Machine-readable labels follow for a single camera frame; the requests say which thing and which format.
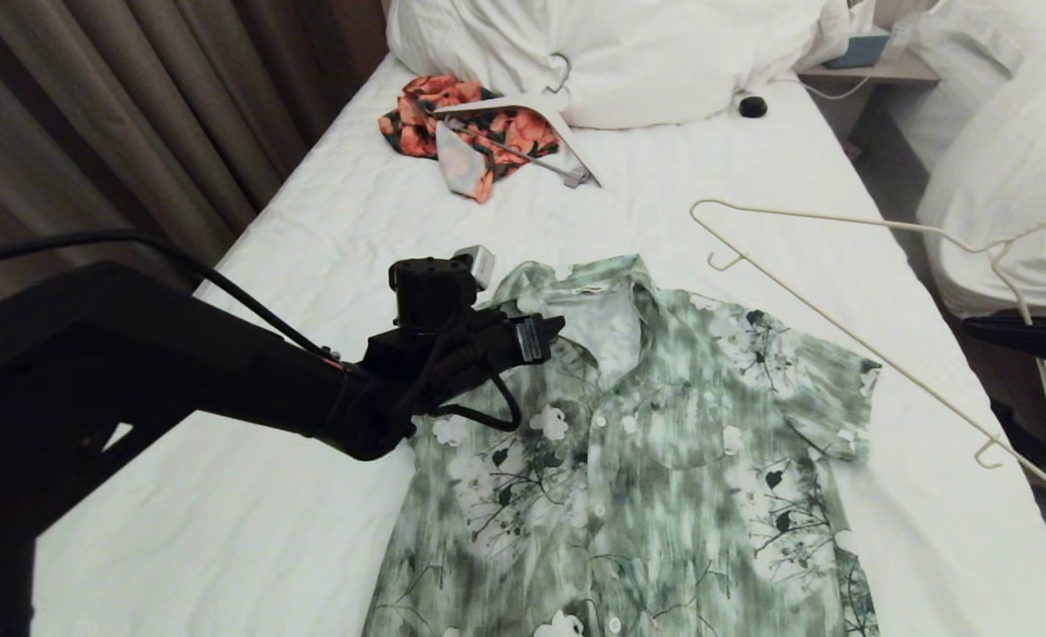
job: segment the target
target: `short-sleeve shirt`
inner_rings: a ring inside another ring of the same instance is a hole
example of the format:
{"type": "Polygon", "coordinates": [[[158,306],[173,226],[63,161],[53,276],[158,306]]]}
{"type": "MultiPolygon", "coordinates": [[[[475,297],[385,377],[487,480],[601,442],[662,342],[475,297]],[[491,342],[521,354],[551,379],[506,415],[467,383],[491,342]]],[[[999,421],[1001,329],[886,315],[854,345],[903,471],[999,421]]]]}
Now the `short-sleeve shirt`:
{"type": "MultiPolygon", "coordinates": [[[[365,636],[878,634],[829,467],[868,455],[877,363],[636,256],[527,263],[492,303],[565,338],[503,376],[518,431],[417,424],[365,636]]],[[[491,383],[457,403],[508,418],[491,383]]]]}

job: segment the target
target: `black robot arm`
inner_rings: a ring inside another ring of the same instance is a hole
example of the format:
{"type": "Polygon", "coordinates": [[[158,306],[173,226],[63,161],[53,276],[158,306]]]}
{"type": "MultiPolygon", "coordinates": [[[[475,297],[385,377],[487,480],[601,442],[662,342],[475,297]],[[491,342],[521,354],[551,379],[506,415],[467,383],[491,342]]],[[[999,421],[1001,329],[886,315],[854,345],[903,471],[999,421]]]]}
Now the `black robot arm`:
{"type": "Polygon", "coordinates": [[[465,256],[394,265],[397,327],[371,338],[358,364],[110,263],[0,302],[0,564],[196,410],[360,460],[412,435],[414,415],[518,427],[499,372],[546,362],[563,319],[474,310],[471,266],[465,256]],[[446,404],[487,380],[509,420],[446,404]],[[110,443],[118,424],[132,429],[110,443]]]}

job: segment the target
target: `curtain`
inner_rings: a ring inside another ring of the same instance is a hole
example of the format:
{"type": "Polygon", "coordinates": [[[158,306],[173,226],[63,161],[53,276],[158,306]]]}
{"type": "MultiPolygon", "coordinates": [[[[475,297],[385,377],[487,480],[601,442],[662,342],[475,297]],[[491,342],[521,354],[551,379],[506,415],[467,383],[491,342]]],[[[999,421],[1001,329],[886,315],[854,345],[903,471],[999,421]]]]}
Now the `curtain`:
{"type": "MultiPolygon", "coordinates": [[[[384,54],[377,0],[336,1],[0,0],[0,244],[134,228],[219,261],[384,54]]],[[[94,246],[0,263],[0,299],[98,258],[194,285],[94,246]]]]}

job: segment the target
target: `mattress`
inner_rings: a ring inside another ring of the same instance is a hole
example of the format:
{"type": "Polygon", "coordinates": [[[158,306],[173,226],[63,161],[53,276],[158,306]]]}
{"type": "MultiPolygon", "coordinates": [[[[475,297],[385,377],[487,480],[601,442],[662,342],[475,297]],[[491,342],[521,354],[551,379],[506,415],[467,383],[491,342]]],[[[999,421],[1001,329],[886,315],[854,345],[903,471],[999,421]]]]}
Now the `mattress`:
{"type": "MultiPolygon", "coordinates": [[[[710,250],[730,255],[687,212],[693,199],[717,197],[879,218],[801,86],[763,90],[761,119],[724,112],[581,130],[607,188],[568,189],[524,166],[481,206],[447,192],[435,162],[401,157],[378,134],[378,116],[410,76],[388,58],[220,263],[316,342],[360,358],[394,316],[390,263],[483,244],[498,256],[494,285],[527,259],[566,271],[640,253],[661,287],[766,308],[856,347],[749,266],[706,267],[710,250]]],[[[701,214],[997,427],[887,230],[701,214]]],[[[199,295],[255,321],[219,290],[199,295]]],[[[902,376],[886,370],[878,387],[874,455],[836,477],[883,633],[1046,634],[1046,528],[1020,470],[977,467],[981,436],[902,376]]],[[[360,634],[413,471],[407,447],[357,462],[311,439],[190,416],[41,537],[33,634],[360,634]]]]}

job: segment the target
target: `white pillow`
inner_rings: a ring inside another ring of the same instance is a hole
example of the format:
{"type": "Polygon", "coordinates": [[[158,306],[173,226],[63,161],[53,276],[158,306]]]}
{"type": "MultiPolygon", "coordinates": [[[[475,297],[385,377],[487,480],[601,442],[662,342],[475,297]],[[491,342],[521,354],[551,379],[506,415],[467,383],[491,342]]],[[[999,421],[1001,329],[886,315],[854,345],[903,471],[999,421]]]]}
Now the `white pillow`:
{"type": "Polygon", "coordinates": [[[414,72],[500,93],[560,89],[570,124],[704,119],[815,51],[845,51],[846,0],[393,0],[414,72]],[[825,20],[820,20],[825,10],[825,20]]]}
{"type": "Polygon", "coordinates": [[[1011,75],[1046,60],[1046,0],[940,0],[927,21],[968,38],[1011,75]]]}
{"type": "Polygon", "coordinates": [[[566,75],[546,29],[537,1],[393,0],[386,39],[417,75],[449,73],[513,94],[556,89],[566,75]]]}
{"type": "Polygon", "coordinates": [[[961,31],[959,18],[958,13],[947,10],[928,13],[916,23],[909,44],[909,49],[936,72],[939,84],[931,90],[899,86],[888,92],[888,112],[930,170],[963,126],[1011,77],[984,45],[961,31]]]}
{"type": "MultiPolygon", "coordinates": [[[[1046,62],[1022,65],[972,117],[933,170],[916,218],[976,246],[1046,223],[1046,62]]],[[[928,240],[953,314],[1015,308],[990,269],[996,254],[969,255],[942,238],[928,240]]],[[[1002,266],[1028,305],[1046,310],[1046,228],[1018,241],[1002,266]]]]}

